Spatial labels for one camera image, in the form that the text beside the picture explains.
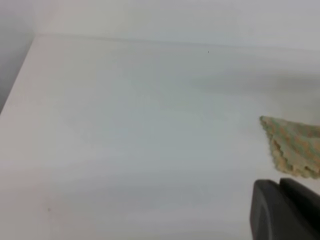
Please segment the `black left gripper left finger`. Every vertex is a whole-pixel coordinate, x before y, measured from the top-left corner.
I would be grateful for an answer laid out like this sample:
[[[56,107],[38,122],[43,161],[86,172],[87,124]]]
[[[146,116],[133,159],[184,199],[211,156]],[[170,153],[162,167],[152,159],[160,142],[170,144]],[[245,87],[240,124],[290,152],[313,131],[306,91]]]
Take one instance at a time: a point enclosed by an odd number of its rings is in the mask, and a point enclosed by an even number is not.
[[[259,179],[253,184],[250,228],[254,240],[318,240],[320,220],[308,220],[280,188]]]

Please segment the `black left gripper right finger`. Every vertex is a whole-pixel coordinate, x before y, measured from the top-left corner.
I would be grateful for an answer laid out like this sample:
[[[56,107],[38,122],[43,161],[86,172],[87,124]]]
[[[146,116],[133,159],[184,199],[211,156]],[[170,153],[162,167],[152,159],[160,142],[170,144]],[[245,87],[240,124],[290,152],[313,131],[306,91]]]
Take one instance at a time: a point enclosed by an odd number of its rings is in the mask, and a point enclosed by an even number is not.
[[[320,196],[291,178],[281,178],[280,188],[308,220],[320,219]]]

